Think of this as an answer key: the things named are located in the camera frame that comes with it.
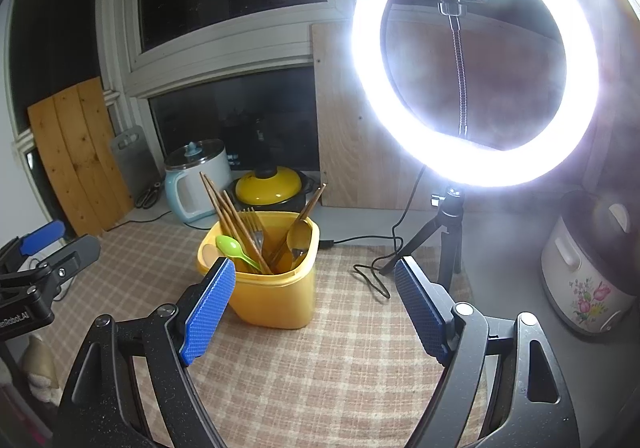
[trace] blue gripper pad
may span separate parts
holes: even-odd
[[[194,286],[193,308],[184,321],[184,341],[178,351],[187,367],[207,350],[235,286],[234,263],[222,257],[217,259],[204,280]]]
[[[451,308],[454,301],[441,285],[432,284],[410,256],[396,263],[396,288],[428,355],[448,365],[455,335]]]
[[[22,238],[20,252],[24,256],[32,256],[60,240],[65,234],[65,225],[61,221],[52,221]]]

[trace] kettle lid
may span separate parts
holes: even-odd
[[[164,160],[164,168],[167,170],[186,170],[217,157],[224,149],[225,144],[219,139],[191,141],[171,152]]]

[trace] white wall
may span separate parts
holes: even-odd
[[[8,15],[11,2],[3,0],[0,4],[0,246],[11,238],[36,230],[48,221],[14,147],[8,105]]]

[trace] yellow pot lid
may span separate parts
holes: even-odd
[[[291,199],[301,189],[302,181],[294,170],[277,166],[243,175],[236,184],[236,197],[244,204],[264,206]]]

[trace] wooden board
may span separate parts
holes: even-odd
[[[54,94],[53,101],[76,175],[100,225],[108,230],[120,219],[122,213],[95,153],[84,121],[78,88],[73,86]]]
[[[396,208],[406,204],[420,164],[398,145],[369,107],[355,75],[348,24],[312,26],[316,105],[326,206]],[[413,209],[430,205],[426,176]]]
[[[109,148],[114,137],[113,128],[104,105],[100,78],[92,78],[77,86],[82,113],[95,153],[120,208],[119,216],[123,217],[133,209],[133,200]]]
[[[53,98],[31,105],[28,114],[47,176],[76,234],[100,235],[100,222],[67,153]]]
[[[506,26],[463,31],[470,135],[503,150],[529,141],[546,126],[559,105],[564,79],[564,53],[556,42]],[[389,21],[387,35],[389,67],[402,97],[431,128],[457,133],[458,79],[449,27]],[[323,203],[404,209],[421,165],[369,107],[353,67],[349,25],[315,24],[312,42],[320,167],[327,183]],[[589,150],[579,148],[577,159],[570,156],[568,176],[582,178]],[[445,186],[445,179],[427,169],[412,208],[431,208],[430,194]],[[499,197],[526,190],[545,187],[503,189]],[[469,190],[468,206],[482,208],[497,195],[498,190]]]

